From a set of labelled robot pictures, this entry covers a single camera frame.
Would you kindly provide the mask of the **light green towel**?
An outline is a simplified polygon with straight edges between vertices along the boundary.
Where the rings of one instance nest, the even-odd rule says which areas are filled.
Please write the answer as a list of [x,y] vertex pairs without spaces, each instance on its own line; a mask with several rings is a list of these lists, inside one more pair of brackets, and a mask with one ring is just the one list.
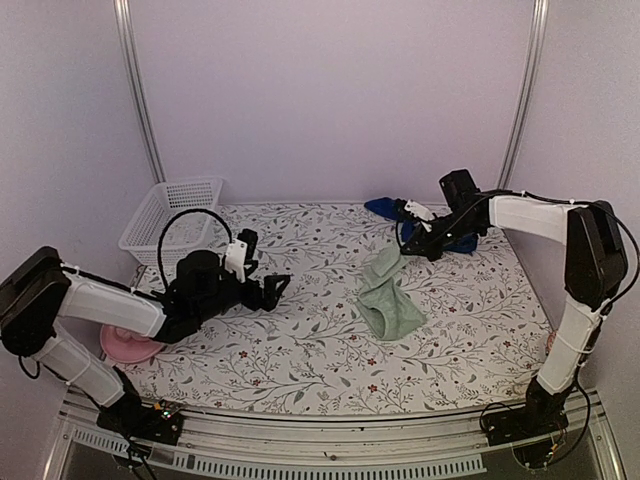
[[390,244],[363,268],[355,305],[372,334],[381,341],[401,340],[427,321],[394,279],[407,263],[399,247]]

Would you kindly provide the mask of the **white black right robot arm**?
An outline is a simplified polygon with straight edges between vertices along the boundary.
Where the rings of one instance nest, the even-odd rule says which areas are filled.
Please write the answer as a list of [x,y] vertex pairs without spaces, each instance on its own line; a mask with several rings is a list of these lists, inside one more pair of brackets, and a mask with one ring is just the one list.
[[523,407],[487,418],[489,432],[521,430],[537,436],[561,423],[561,413],[614,304],[627,294],[622,282],[629,263],[624,242],[632,237],[604,200],[551,199],[528,191],[482,191],[466,169],[439,181],[449,214],[437,216],[411,200],[397,200],[395,210],[416,227],[400,251],[430,261],[450,245],[491,228],[512,230],[555,241],[565,249],[562,319],[544,364],[531,379]]

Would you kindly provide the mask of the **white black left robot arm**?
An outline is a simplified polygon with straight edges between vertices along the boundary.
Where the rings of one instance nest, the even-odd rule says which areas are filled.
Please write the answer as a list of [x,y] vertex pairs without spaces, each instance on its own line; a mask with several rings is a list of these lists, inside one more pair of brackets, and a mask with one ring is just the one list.
[[66,329],[69,319],[129,331],[175,344],[236,306],[269,312],[289,285],[289,275],[252,277],[256,234],[243,230],[225,254],[194,250],[179,260],[173,280],[146,294],[65,264],[42,247],[1,284],[1,342],[81,389],[128,434],[148,426],[148,412],[126,376],[105,365]]

